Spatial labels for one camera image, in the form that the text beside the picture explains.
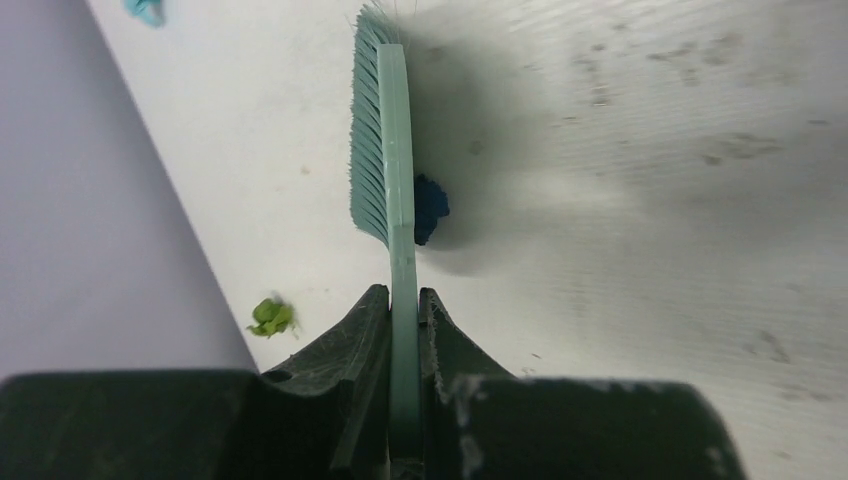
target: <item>dark blue object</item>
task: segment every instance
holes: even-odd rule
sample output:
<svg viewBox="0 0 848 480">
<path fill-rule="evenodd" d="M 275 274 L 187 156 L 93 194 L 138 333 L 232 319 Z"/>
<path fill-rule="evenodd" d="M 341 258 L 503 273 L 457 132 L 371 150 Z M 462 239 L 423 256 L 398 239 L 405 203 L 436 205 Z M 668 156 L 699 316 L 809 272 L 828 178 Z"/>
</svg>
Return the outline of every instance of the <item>dark blue object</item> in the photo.
<svg viewBox="0 0 848 480">
<path fill-rule="evenodd" d="M 415 177 L 415 243 L 426 245 L 439 219 L 450 215 L 448 195 L 424 175 Z"/>
</svg>

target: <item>scuff mark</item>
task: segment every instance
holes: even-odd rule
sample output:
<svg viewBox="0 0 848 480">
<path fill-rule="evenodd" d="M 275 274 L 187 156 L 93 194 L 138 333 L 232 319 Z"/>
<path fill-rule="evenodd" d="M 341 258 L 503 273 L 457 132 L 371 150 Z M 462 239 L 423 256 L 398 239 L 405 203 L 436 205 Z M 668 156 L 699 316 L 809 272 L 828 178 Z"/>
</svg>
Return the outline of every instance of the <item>scuff mark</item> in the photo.
<svg viewBox="0 0 848 480">
<path fill-rule="evenodd" d="M 471 423 L 471 399 L 475 398 L 483 383 L 482 375 L 469 375 L 454 381 L 452 396 L 456 408 L 456 421 L 465 428 Z"/>
<path fill-rule="evenodd" d="M 471 435 L 459 438 L 459 450 L 462 452 L 462 478 L 471 478 L 471 475 L 483 467 L 483 450 Z"/>
<path fill-rule="evenodd" d="M 604 81 L 601 72 L 601 62 L 596 58 L 605 49 L 605 45 L 596 44 L 590 49 L 590 54 L 578 54 L 573 61 L 574 65 L 582 67 L 589 77 L 592 106 L 594 107 L 602 107 L 612 103 L 609 95 L 609 85 Z"/>
<path fill-rule="evenodd" d="M 805 400 L 813 400 L 816 402 L 826 403 L 844 399 L 842 395 L 829 394 L 810 390 L 807 387 L 796 384 L 776 384 L 780 388 L 780 398 L 787 402 L 802 402 Z"/>
<path fill-rule="evenodd" d="M 719 477 L 727 475 L 727 467 L 724 465 L 724 455 L 718 447 L 710 447 L 706 450 L 707 457 L 712 460 L 713 472 Z"/>
<path fill-rule="evenodd" d="M 712 67 L 728 65 L 739 56 L 740 47 L 742 47 L 742 35 L 736 32 L 727 32 L 712 40 L 701 51 L 701 61 Z"/>
<path fill-rule="evenodd" d="M 792 358 L 789 357 L 786 349 L 783 348 L 783 344 L 771 332 L 761 331 L 760 338 L 771 347 L 772 355 L 770 358 L 772 360 L 777 363 L 792 363 Z"/>
<path fill-rule="evenodd" d="M 666 62 L 677 70 L 680 80 L 687 87 L 696 87 L 701 84 L 698 77 L 698 69 L 687 58 L 689 54 L 698 49 L 698 42 L 683 42 L 676 50 L 663 53 L 651 53 L 646 55 L 648 60 Z"/>
<path fill-rule="evenodd" d="M 747 160 L 783 150 L 778 141 L 746 132 L 731 132 L 704 137 L 698 154 L 711 166 L 727 159 Z"/>
</svg>

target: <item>white surface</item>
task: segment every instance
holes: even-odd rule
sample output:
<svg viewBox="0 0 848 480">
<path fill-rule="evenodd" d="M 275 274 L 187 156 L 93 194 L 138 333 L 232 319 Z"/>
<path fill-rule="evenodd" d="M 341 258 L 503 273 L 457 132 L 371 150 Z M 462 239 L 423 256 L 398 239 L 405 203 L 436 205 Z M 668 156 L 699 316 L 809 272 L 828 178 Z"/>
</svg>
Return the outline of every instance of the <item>white surface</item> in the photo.
<svg viewBox="0 0 848 480">
<path fill-rule="evenodd" d="M 85 2 L 0 2 L 0 46 L 0 381 L 250 368 Z"/>
<path fill-rule="evenodd" d="M 240 327 L 304 331 L 387 254 L 348 219 L 352 0 L 90 0 Z M 692 382 L 755 479 L 848 471 L 848 4 L 398 2 L 416 165 L 453 215 L 419 254 L 516 373 Z"/>
</svg>

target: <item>light blue object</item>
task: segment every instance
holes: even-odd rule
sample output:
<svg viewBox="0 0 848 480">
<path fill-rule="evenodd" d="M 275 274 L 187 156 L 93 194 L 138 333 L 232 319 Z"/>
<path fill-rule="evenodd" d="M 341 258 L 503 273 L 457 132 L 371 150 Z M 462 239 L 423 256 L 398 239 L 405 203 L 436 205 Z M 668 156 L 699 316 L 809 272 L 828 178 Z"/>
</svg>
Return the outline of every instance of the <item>light blue object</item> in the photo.
<svg viewBox="0 0 848 480">
<path fill-rule="evenodd" d="M 124 0 L 124 8 L 130 15 L 153 28 L 165 24 L 162 18 L 162 0 Z"/>
<path fill-rule="evenodd" d="M 354 44 L 350 213 L 359 229 L 389 249 L 389 453 L 392 458 L 420 458 L 421 365 L 406 60 L 397 30 L 385 14 L 369 6 L 357 18 Z"/>
</svg>

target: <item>brush bristles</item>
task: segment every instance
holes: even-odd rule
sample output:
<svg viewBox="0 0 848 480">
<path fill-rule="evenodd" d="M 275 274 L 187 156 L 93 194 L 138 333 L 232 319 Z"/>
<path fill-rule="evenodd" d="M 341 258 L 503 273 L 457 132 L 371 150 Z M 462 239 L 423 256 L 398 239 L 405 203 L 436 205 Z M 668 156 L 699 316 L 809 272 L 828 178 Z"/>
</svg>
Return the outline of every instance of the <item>brush bristles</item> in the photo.
<svg viewBox="0 0 848 480">
<path fill-rule="evenodd" d="M 356 18 L 353 122 L 350 131 L 350 216 L 357 228 L 388 245 L 377 46 L 398 43 L 385 15 L 365 6 Z"/>
</svg>

